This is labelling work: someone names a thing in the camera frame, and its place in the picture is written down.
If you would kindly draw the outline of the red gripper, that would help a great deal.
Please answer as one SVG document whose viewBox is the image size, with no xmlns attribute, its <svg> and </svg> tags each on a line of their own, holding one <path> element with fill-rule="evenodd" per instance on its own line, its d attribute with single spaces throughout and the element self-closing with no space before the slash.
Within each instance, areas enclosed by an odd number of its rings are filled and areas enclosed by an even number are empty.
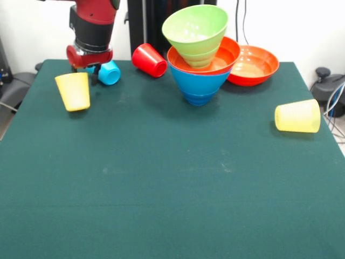
<svg viewBox="0 0 345 259">
<path fill-rule="evenodd" d="M 101 64 L 107 63 L 113 58 L 112 48 L 105 52 L 87 52 L 74 45 L 68 45 L 66 48 L 68 61 L 71 65 L 72 73 L 77 73 L 78 69 L 84 69 L 88 66 L 95 65 L 91 74 L 91 85 L 95 86 L 98 82 L 98 75 Z"/>
</svg>

